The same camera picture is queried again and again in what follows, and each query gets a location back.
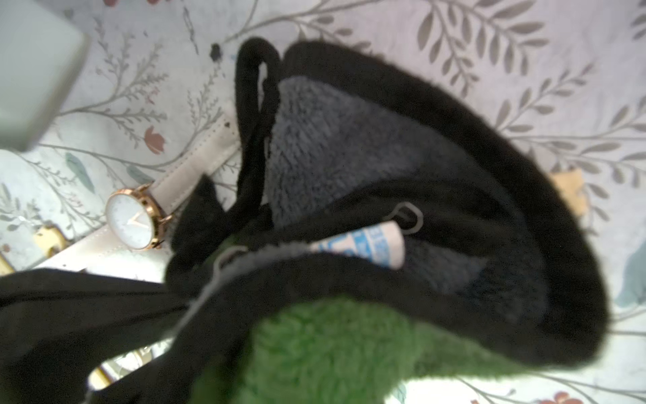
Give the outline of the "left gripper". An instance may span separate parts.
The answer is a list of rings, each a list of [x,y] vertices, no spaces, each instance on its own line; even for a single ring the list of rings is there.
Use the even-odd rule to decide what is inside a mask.
[[[1,401],[83,403],[106,360],[161,340],[188,302],[164,284],[55,269],[1,279]]]

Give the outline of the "white strap watch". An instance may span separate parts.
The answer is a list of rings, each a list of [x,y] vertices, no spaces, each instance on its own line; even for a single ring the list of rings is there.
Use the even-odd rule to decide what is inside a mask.
[[[235,106],[229,101],[212,133],[198,139],[156,181],[115,191],[106,202],[105,225],[37,269],[161,281],[182,205],[200,179],[214,174],[239,146]]]

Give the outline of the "green cleaning cloth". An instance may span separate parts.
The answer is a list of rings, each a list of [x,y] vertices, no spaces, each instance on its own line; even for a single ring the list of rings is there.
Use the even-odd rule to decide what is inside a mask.
[[[170,350],[92,403],[379,402],[427,375],[593,360],[602,275],[534,164],[439,89],[324,42],[237,56],[237,200],[194,189]]]

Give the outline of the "beige watch long diagonal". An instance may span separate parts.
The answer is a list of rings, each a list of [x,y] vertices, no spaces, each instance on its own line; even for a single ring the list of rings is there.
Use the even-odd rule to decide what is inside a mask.
[[[138,370],[150,361],[153,356],[150,347],[139,348],[129,353],[106,360],[88,377],[89,388],[93,391],[103,390],[126,375]]]

